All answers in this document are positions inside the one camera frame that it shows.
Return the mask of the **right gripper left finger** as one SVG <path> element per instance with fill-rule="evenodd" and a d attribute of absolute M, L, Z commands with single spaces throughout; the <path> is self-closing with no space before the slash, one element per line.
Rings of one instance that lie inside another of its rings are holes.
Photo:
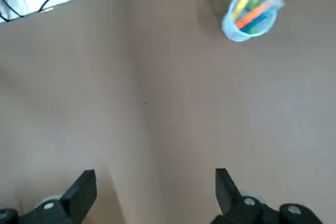
<path fill-rule="evenodd" d="M 1 209 L 1 223 L 82 223 L 96 198 L 96 173 L 94 170 L 85 170 L 63 195 L 42 201 L 30 212 L 20 216 L 13 208 Z"/>

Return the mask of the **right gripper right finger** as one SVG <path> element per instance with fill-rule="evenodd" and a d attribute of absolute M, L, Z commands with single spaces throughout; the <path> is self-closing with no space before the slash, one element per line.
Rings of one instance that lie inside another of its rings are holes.
<path fill-rule="evenodd" d="M 215 170 L 215 193 L 222 213 L 212 223 L 322 223 L 311 209 L 303 205 L 283 204 L 274 210 L 253 196 L 243 196 L 225 168 Z"/>

